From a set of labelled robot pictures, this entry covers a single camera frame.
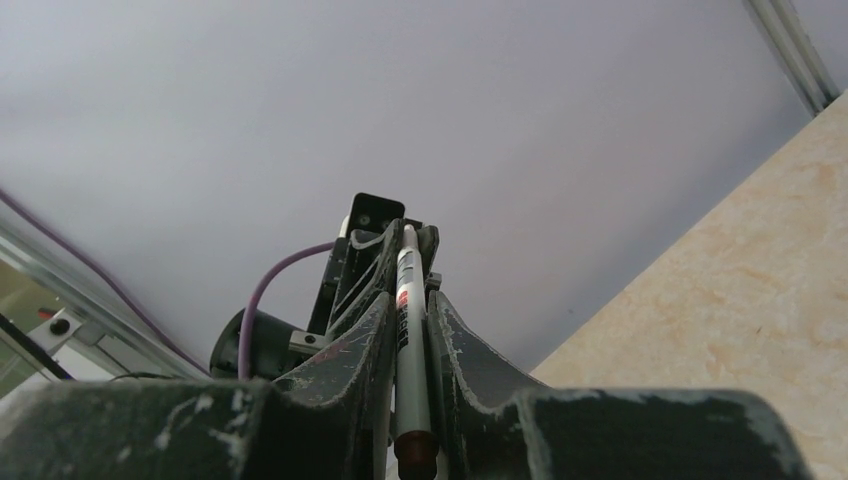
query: beige marble surface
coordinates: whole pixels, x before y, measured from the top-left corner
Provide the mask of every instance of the beige marble surface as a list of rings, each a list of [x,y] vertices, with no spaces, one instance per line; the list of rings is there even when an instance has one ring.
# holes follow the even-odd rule
[[[533,374],[750,390],[818,478],[848,478],[848,94]]]

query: purple cable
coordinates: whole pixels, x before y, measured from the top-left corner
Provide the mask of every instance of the purple cable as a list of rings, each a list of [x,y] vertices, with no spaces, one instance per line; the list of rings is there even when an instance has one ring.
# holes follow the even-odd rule
[[[86,267],[90,268],[94,273],[97,274],[107,285],[118,295],[118,297],[123,300],[124,303],[130,307],[130,310],[136,314],[136,316],[147,325],[147,328],[153,331],[156,337],[159,338],[159,341],[165,344],[168,348],[170,348],[174,353],[183,358],[186,362],[193,365],[195,368],[200,370],[201,372],[206,372],[206,369],[200,366],[194,359],[188,356],[187,353],[180,350],[180,348],[165,335],[165,332],[159,329],[156,326],[156,323],[150,319],[145,313],[141,310],[141,308],[133,301],[129,295],[124,292],[124,289],[118,284],[116,280],[109,276],[106,273],[106,270],[97,264],[92,258],[88,257],[76,247],[70,244],[67,240],[62,238],[58,233],[50,230],[47,226],[41,223],[33,214],[27,211],[20,203],[18,203],[15,199],[13,199],[5,190],[0,188],[0,201],[6,204],[9,208],[12,209],[13,212],[18,214],[21,218],[27,221],[30,225],[32,225],[36,230],[43,233],[45,237],[52,240],[56,245],[59,245],[63,249],[65,249],[68,253],[73,255],[77,260],[82,262]]]
[[[250,302],[247,304],[247,307],[244,309],[244,315],[241,317],[238,355],[238,373],[240,379],[247,380],[250,378],[250,341],[253,338],[253,321],[256,319],[256,309],[259,307],[259,300],[262,298],[262,294],[265,293],[265,289],[268,288],[268,285],[271,284],[274,277],[286,268],[290,267],[292,264],[299,262],[304,258],[311,257],[312,255],[332,250],[334,244],[335,242],[322,243],[321,245],[315,245],[314,247],[289,255],[281,260],[280,263],[274,265],[271,270],[262,277],[262,280],[259,281],[259,285],[257,285],[256,290],[253,291],[253,295],[250,297]]]

